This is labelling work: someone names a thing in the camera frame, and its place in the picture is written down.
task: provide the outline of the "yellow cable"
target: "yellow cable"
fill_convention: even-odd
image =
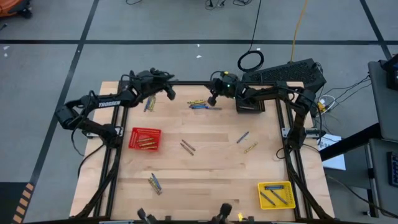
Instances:
[[[300,27],[301,20],[303,19],[303,15],[304,15],[305,9],[307,8],[307,4],[308,4],[308,0],[305,0],[303,10],[301,11],[300,18],[298,19],[298,22],[297,22],[297,25],[296,25],[296,30],[294,31],[293,44],[292,44],[292,55],[290,56],[290,62],[293,62],[294,45],[296,43],[296,35],[297,35],[297,31],[298,31],[298,29]]]

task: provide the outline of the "floor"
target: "floor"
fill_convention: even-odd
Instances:
[[[266,56],[263,68],[289,60],[303,3],[262,1],[253,48]],[[207,11],[205,0],[132,6],[124,0],[35,0],[33,18],[1,19],[0,26],[8,26],[0,31],[0,104],[6,105],[0,123],[7,130],[0,136],[0,182],[36,184],[25,222],[69,215],[81,157],[70,131],[52,116],[57,105],[98,92],[102,81],[130,69],[156,67],[179,80],[207,80],[215,70],[242,75],[236,61],[249,47],[258,4],[239,7],[227,0],[224,8]],[[294,60],[320,62],[325,91],[362,80],[369,61],[398,53],[397,7],[395,0],[309,0]],[[247,67],[256,63],[250,59]],[[372,98],[371,88],[359,91],[325,116],[327,128],[345,138],[374,124]],[[84,150],[85,143],[77,134],[77,148]],[[384,222],[363,216],[368,206],[345,189],[333,182],[329,187],[338,218]]]

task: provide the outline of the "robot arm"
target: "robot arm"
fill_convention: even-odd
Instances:
[[[131,72],[126,75],[130,78],[127,86],[118,94],[95,95],[90,91],[89,95],[65,103],[58,108],[55,115],[62,128],[69,130],[81,129],[83,134],[97,134],[107,146],[116,146],[118,132],[111,124],[98,124],[87,118],[88,114],[98,108],[114,106],[135,107],[142,103],[145,98],[162,90],[167,92],[170,100],[174,100],[175,92],[168,81],[174,77],[167,72],[160,72],[152,68],[150,71],[143,71],[137,75]]]
[[[243,101],[245,105],[255,105],[259,101],[280,99],[289,104],[296,112],[294,125],[287,135],[287,145],[291,149],[300,149],[304,143],[306,132],[304,128],[305,117],[314,103],[315,94],[304,88],[291,88],[285,83],[279,82],[270,88],[260,90],[249,87],[239,81],[238,77],[230,73],[222,73],[221,78],[214,78],[208,86],[212,94],[208,99],[211,106],[216,104],[217,96],[225,96]],[[289,94],[297,93],[298,97],[293,102]]]

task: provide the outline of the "blue pencil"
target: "blue pencil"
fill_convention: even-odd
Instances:
[[[155,174],[153,174],[153,173],[150,173],[150,174],[152,174],[152,178],[154,179],[157,188],[159,188],[159,190],[162,190],[162,188],[160,187],[159,182],[157,181],[157,178],[155,177]]]

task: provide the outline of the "table leg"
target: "table leg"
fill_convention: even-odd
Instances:
[[[326,147],[322,151],[320,151],[322,161],[331,159],[335,156],[339,156],[344,154],[352,149],[357,148],[358,146],[362,146],[368,143],[371,138],[381,138],[380,132],[380,124],[376,123],[364,130],[343,139],[336,144],[333,144],[329,147]]]

